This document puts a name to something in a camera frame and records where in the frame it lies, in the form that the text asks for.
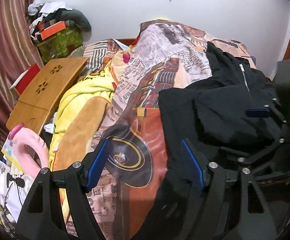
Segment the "black zip hoodie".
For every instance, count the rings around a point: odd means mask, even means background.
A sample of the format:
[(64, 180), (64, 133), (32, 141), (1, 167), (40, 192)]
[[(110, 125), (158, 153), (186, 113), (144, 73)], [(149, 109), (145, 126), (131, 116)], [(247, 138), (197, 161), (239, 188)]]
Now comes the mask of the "black zip hoodie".
[(168, 151), (168, 170), (149, 211), (134, 239), (180, 239), (188, 206), (190, 180), (181, 153), (181, 141), (189, 139), (209, 161), (227, 170), (247, 167), (262, 191), (273, 217), (281, 218), (288, 178), (270, 178), (273, 165), (225, 165), (218, 160), (218, 133), (222, 129), (268, 129), (280, 134), (279, 126), (268, 118), (250, 118), (245, 111), (261, 108), (276, 96), (274, 85), (247, 60), (234, 57), (212, 43), (206, 56), (212, 76), (185, 88), (159, 93), (159, 107)]

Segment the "pile of clothes on box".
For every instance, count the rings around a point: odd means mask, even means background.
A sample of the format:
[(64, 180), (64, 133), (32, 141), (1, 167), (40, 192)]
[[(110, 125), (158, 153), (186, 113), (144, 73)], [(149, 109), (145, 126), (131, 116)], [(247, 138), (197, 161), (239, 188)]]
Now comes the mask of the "pile of clothes on box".
[(83, 33), (92, 32), (86, 16), (66, 2), (31, 3), (28, 15), (31, 20), (28, 29), (33, 42), (42, 41), (41, 32), (58, 22), (64, 22), (66, 27), (76, 27)]

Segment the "pink plastic bottle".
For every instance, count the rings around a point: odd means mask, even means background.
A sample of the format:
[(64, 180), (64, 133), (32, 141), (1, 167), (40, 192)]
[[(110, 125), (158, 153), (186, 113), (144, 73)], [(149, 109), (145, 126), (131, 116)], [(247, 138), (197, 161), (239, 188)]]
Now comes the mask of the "pink plastic bottle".
[(9, 133), (13, 153), (24, 173), (36, 178), (42, 168), (48, 167), (48, 147), (33, 130), (17, 124)]

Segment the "yellow blanket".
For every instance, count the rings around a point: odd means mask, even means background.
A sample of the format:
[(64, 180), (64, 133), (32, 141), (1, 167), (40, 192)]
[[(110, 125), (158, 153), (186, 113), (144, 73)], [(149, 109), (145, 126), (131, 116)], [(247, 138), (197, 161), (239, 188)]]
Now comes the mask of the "yellow blanket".
[(117, 88), (111, 67), (82, 77), (61, 98), (49, 147), (48, 167), (65, 170), (82, 161)]

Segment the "newspaper car print bedsheet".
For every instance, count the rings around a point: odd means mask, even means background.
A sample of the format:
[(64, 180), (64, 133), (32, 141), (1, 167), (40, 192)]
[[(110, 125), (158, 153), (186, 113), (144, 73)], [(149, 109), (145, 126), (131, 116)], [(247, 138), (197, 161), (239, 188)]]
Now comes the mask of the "newspaper car print bedsheet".
[(88, 150), (94, 150), (101, 137), (108, 140), (105, 167), (87, 194), (106, 239), (133, 237), (151, 210), (168, 159), (159, 92), (211, 77), (208, 42), (255, 67), (239, 41), (216, 38), (172, 21), (141, 24), (109, 110), (88, 143)]

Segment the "wooden lap desk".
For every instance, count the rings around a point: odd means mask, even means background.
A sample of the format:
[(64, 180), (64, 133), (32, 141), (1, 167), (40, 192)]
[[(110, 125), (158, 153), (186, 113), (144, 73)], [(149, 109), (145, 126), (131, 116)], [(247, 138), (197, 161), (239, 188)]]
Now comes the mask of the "wooden lap desk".
[(40, 134), (87, 61), (87, 57), (50, 60), (19, 97), (7, 120), (6, 128), (11, 131), (17, 124), (22, 123)]

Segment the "red white box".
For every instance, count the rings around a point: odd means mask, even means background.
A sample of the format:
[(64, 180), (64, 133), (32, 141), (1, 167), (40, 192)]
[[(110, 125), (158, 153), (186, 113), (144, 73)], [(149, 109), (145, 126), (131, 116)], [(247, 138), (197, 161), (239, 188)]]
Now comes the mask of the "red white box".
[(40, 70), (41, 69), (36, 63), (29, 66), (29, 68), (22, 72), (22, 74), (20, 74), (20, 76), (18, 76), (14, 83), (10, 86), (10, 91), (20, 96), (34, 77), (40, 72)]

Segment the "red striped curtain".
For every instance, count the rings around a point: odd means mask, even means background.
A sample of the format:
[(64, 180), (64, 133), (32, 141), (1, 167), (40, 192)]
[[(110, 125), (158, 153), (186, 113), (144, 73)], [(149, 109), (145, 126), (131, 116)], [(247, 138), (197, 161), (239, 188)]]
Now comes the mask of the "red striped curtain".
[(0, 154), (8, 134), (6, 122), (16, 103), (10, 85), (29, 66), (43, 66), (28, 31), (27, 9), (33, 1), (0, 0)]

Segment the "striped pillow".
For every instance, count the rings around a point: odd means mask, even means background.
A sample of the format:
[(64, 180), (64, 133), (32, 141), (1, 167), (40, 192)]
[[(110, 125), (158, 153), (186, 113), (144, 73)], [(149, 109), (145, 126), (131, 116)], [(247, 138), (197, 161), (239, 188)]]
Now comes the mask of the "striped pillow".
[(128, 46), (115, 39), (101, 40), (92, 44), (85, 44), (76, 48), (69, 57), (87, 57), (85, 67), (79, 77), (90, 75), (102, 70), (105, 65), (121, 50)]

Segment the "green patterned storage box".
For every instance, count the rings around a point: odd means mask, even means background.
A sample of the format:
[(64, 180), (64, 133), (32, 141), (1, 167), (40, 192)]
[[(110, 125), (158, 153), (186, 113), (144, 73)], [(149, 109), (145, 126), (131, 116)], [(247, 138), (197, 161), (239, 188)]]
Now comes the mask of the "green patterned storage box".
[(67, 27), (46, 40), (36, 44), (42, 62), (69, 56), (83, 44), (81, 32), (76, 27)]

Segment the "orange shoe box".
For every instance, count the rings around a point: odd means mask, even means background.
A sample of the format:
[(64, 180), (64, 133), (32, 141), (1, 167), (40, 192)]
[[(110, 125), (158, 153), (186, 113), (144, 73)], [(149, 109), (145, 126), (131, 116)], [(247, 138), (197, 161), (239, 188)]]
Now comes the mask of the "orange shoe box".
[(64, 21), (57, 22), (40, 32), (41, 38), (42, 40), (45, 40), (57, 32), (64, 30), (65, 28), (66, 25)]

